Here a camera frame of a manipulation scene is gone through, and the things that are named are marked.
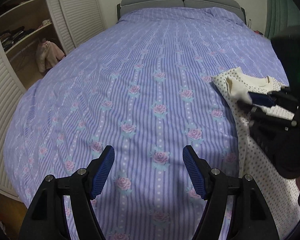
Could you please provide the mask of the white louvered wardrobe door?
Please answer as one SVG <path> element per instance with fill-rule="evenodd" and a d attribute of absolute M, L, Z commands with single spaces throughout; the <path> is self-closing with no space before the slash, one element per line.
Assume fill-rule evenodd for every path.
<path fill-rule="evenodd" d="M 65 54 L 105 31 L 98 0 L 46 0 Z"/>

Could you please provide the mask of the green curtain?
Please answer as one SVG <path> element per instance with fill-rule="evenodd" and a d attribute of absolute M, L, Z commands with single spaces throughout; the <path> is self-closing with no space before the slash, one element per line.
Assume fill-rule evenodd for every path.
<path fill-rule="evenodd" d="M 300 25 L 300 10 L 293 0 L 267 0 L 266 38 L 296 25 Z"/>

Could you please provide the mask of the dark folded clothes pile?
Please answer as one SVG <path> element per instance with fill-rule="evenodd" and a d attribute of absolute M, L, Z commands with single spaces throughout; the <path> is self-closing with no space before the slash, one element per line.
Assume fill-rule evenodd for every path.
<path fill-rule="evenodd" d="M 18 43 L 20 40 L 25 38 L 27 35 L 30 35 L 34 31 L 35 29 L 25 29 L 24 26 L 21 26 L 12 31 L 7 30 L 0 33 L 0 42 L 4 51 L 8 51 L 16 43 Z"/>

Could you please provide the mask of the grey padded headboard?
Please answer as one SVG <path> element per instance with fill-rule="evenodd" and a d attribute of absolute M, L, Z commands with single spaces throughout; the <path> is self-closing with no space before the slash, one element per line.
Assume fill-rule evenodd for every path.
<path fill-rule="evenodd" d="M 143 8 L 211 8 L 218 7 L 236 14 L 244 23 L 247 22 L 245 9 L 235 0 L 122 0 L 116 6 L 117 19 Z"/>

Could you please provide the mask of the purple floral bed cover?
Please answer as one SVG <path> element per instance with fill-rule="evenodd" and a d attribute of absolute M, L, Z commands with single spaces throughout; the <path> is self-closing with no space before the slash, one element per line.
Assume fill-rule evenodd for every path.
<path fill-rule="evenodd" d="M 212 77 L 286 83 L 270 42 L 221 8 L 147 8 L 67 55 L 21 98 L 8 129 L 9 179 L 29 205 L 44 177 L 66 177 L 113 146 L 115 161 L 92 205 L 107 239 L 191 239 L 205 202 L 183 163 L 191 145 L 238 174 L 229 106 Z"/>

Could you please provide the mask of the black tracker with green light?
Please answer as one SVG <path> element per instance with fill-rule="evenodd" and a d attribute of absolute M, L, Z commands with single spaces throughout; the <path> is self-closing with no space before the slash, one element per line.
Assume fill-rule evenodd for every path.
<path fill-rule="evenodd" d="M 300 25 L 284 29 L 270 41 L 285 70 L 290 90 L 300 103 Z"/>

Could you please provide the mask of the wooden wardrobe shelves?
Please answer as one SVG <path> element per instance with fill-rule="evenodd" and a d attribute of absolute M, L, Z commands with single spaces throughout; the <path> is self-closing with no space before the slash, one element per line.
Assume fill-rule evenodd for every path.
<path fill-rule="evenodd" d="M 66 55 L 46 0 L 3 0 L 0 42 L 26 89 L 42 79 Z"/>

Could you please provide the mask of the white louvered door near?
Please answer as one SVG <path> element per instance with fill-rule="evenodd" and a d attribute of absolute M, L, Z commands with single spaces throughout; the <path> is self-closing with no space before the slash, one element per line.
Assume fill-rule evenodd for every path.
<path fill-rule="evenodd" d="M 18 195 L 5 171 L 3 146 L 13 113 L 25 92 L 0 42 L 0 194 L 16 201 Z"/>

